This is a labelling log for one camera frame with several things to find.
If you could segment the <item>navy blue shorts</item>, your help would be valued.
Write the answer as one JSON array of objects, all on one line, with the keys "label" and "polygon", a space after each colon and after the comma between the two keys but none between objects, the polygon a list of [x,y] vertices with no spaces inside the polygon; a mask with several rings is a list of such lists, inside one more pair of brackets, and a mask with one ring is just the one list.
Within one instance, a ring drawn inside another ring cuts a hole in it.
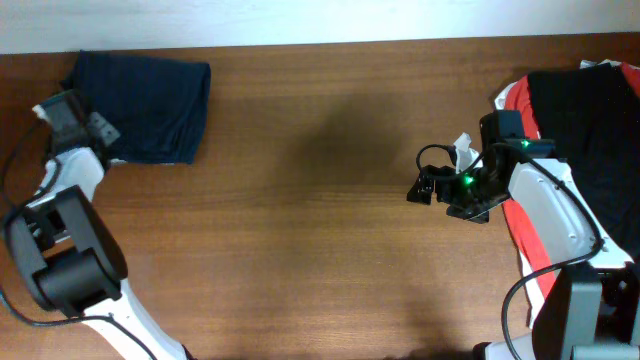
[{"label": "navy blue shorts", "polygon": [[61,81],[119,132],[108,146],[111,157],[143,164],[194,162],[210,84],[206,62],[86,51]]}]

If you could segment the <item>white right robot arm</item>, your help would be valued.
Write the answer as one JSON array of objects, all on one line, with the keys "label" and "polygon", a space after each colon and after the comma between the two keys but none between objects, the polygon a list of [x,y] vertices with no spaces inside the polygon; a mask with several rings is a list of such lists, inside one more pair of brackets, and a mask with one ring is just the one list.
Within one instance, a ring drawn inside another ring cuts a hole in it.
[{"label": "white right robot arm", "polygon": [[[491,209],[513,200],[532,223],[550,263],[510,288],[501,308],[503,341],[477,344],[473,357],[637,360],[638,264],[600,225],[553,141],[526,137],[517,111],[496,110],[479,125],[482,149],[471,148],[468,134],[444,146],[450,165],[420,165],[408,201],[437,200],[447,204],[447,215],[484,224]],[[512,298],[549,273],[556,280],[531,332],[512,337]]]}]

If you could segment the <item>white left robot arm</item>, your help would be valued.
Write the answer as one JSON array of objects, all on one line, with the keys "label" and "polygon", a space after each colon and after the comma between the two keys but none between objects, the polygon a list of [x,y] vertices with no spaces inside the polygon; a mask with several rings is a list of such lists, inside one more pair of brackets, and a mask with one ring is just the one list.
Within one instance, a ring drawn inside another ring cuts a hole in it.
[{"label": "white left robot arm", "polygon": [[30,198],[11,205],[2,237],[31,298],[62,317],[29,318],[6,296],[2,305],[34,328],[84,324],[124,359],[191,358],[134,294],[124,254],[92,205],[106,173],[101,152],[117,131],[74,90],[32,110],[51,130],[45,175]]}]

